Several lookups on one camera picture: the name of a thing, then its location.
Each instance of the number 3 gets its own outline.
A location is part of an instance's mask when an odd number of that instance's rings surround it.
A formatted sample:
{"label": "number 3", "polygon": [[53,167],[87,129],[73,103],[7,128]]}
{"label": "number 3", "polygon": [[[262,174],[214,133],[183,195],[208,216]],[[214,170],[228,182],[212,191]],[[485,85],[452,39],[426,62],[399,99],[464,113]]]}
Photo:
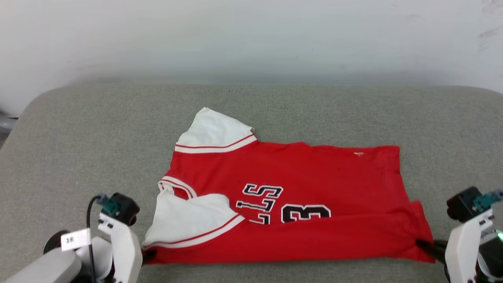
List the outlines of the number 3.
{"label": "number 3", "polygon": [[312,216],[331,217],[331,211],[323,204],[298,205],[285,204],[281,208],[281,222],[287,223],[297,220],[310,220]]}

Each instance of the printed number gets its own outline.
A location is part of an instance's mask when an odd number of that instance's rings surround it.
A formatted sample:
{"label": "printed number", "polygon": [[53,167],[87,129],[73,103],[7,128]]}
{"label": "printed number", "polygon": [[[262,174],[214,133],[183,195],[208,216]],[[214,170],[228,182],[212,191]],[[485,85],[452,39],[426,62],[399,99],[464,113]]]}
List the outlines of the printed number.
{"label": "printed number", "polygon": [[281,208],[281,222],[310,220],[312,216],[331,217],[331,211],[323,204],[298,205],[286,204]]}
{"label": "printed number", "polygon": [[[236,202],[237,208],[250,208],[260,210],[265,213],[259,213],[257,217],[259,220],[249,220],[258,224],[270,224],[271,215],[269,214],[274,207],[274,203],[280,197],[283,188],[279,186],[246,184],[243,189],[243,194],[252,196],[263,197],[261,204],[244,202],[238,200]],[[297,220],[309,220],[312,217],[331,217],[331,212],[328,207],[323,204],[316,205],[298,205],[286,204],[281,208],[281,222],[291,222]]]}

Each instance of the clothing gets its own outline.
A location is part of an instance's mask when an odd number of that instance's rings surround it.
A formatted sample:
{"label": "clothing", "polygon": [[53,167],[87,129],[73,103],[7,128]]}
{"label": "clothing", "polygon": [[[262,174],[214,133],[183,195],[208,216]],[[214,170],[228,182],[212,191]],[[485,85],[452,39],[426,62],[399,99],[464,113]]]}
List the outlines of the clothing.
{"label": "clothing", "polygon": [[409,202],[399,147],[259,142],[208,108],[175,146],[143,243],[150,263],[397,257],[434,260],[423,208]]}

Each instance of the white wall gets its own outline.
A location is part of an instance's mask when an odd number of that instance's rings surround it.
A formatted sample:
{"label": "white wall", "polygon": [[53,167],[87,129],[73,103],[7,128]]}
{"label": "white wall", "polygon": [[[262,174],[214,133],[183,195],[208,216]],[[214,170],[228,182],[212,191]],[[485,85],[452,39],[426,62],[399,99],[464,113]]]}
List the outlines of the white wall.
{"label": "white wall", "polygon": [[147,77],[503,92],[502,26],[503,0],[0,0],[0,108]]}

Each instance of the jersey trim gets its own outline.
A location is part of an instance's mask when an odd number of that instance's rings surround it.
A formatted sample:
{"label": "jersey trim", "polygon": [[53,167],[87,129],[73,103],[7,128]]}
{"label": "jersey trim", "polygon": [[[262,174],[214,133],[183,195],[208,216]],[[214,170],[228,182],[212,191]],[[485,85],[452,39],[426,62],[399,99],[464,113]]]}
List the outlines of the jersey trim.
{"label": "jersey trim", "polygon": [[183,145],[176,145],[175,146],[175,151],[176,152],[181,152],[181,153],[223,153],[223,152],[231,152],[235,151],[239,148],[242,148],[246,145],[249,145],[253,142],[255,142],[257,138],[251,134],[248,135],[238,141],[235,141],[227,146],[221,146],[221,147],[189,147],[189,146],[183,146]]}
{"label": "jersey trim", "polygon": [[239,223],[241,223],[241,221],[243,221],[243,220],[244,220],[243,216],[241,216],[239,214],[236,214],[233,218],[231,218],[229,221],[227,221],[224,225],[222,225],[219,228],[214,229],[214,230],[212,230],[210,232],[207,232],[207,233],[204,233],[204,234],[201,234],[199,236],[192,237],[192,238],[188,238],[188,239],[185,239],[185,240],[171,242],[171,243],[167,243],[167,242],[154,242],[154,243],[151,243],[149,245],[146,245],[144,248],[148,249],[148,248],[151,248],[151,247],[155,246],[155,247],[164,247],[164,248],[176,249],[176,248],[186,248],[186,247],[190,247],[190,246],[199,245],[199,244],[202,244],[204,242],[208,242],[209,240],[212,240],[212,239],[214,239],[214,238],[222,235],[223,233],[231,230],[236,225],[238,225]]}
{"label": "jersey trim", "polygon": [[164,185],[172,187],[171,189],[168,187],[168,191],[170,192],[173,191],[173,188],[178,188],[184,190],[189,198],[197,197],[196,191],[194,191],[191,186],[187,185],[182,180],[179,180],[177,178],[164,176],[158,183],[160,191],[164,191],[166,189]]}

